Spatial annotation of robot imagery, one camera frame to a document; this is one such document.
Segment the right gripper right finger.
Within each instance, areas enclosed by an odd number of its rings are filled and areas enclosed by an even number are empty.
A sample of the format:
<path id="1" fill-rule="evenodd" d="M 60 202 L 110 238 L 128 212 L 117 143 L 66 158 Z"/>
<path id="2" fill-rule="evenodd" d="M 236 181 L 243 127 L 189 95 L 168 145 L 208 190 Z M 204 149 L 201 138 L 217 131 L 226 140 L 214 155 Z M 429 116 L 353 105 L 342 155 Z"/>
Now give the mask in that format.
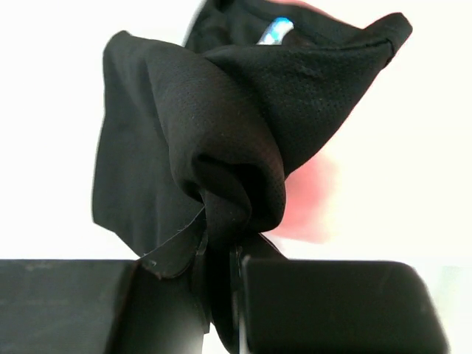
<path id="1" fill-rule="evenodd" d="M 261 236 L 229 254 L 239 353 L 447 353 L 426 284 L 405 263 L 289 260 Z"/>

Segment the black t shirt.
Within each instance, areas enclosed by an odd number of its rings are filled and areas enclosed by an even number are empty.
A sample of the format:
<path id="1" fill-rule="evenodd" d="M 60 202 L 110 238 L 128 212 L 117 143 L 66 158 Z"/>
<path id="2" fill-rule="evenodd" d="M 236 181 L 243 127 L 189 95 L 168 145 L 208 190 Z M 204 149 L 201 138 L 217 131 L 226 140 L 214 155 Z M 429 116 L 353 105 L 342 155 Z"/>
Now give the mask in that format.
<path id="1" fill-rule="evenodd" d="M 341 127 L 412 33 L 400 13 L 359 29 L 296 5 L 208 1 L 183 46 L 115 34 L 94 222 L 142 259 L 116 353 L 199 353 L 214 324 L 237 352 L 229 253 L 280 252 L 287 177 Z"/>

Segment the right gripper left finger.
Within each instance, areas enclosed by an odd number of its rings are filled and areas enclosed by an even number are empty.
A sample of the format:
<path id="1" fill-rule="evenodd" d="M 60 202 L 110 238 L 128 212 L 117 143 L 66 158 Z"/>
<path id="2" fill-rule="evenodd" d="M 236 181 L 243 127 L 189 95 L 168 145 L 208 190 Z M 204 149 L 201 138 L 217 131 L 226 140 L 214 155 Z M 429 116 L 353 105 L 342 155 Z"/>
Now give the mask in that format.
<path id="1" fill-rule="evenodd" d="M 139 260 L 2 260 L 3 353 L 200 353 L 203 221 Z"/>

